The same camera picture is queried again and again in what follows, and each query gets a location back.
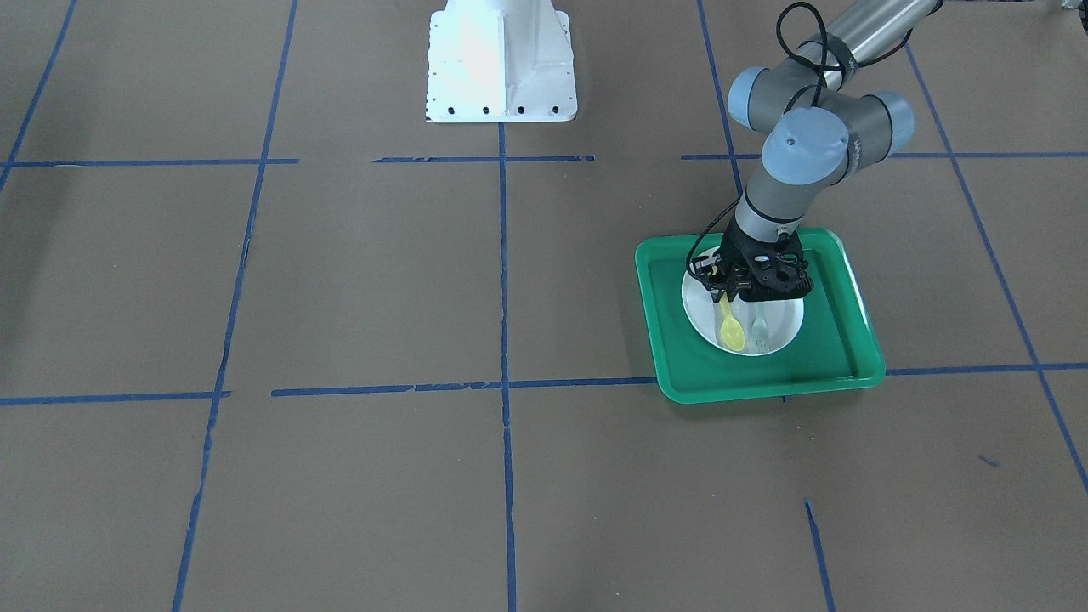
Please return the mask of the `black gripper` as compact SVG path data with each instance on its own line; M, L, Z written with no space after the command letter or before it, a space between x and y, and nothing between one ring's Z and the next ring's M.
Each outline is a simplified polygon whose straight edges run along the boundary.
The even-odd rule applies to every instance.
M713 303L741 298L747 303L801 299L813 290L813 277L796 234L776 241L750 237L729 228L710 255L700 254L705 236L690 248L690 276Z

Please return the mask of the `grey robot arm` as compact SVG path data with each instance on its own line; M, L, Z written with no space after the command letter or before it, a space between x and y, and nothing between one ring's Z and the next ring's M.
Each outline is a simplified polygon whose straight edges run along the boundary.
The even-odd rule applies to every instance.
M806 12L817 30L791 46L777 35L786 59L750 68L729 89L727 112L764 136L759 167L734 204L719 248L688 252L687 274L714 303L804 298L813 290L799 225L821 189L828 189L901 151L912 139L915 113L894 91L852 97L844 86L908 42L938 1L855 1L833 20L806 1L779 20Z

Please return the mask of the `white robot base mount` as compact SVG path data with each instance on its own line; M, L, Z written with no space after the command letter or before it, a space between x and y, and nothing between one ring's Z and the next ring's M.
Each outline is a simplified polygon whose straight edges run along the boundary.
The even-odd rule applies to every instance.
M448 1L428 35L426 122L578 117L571 24L551 1Z

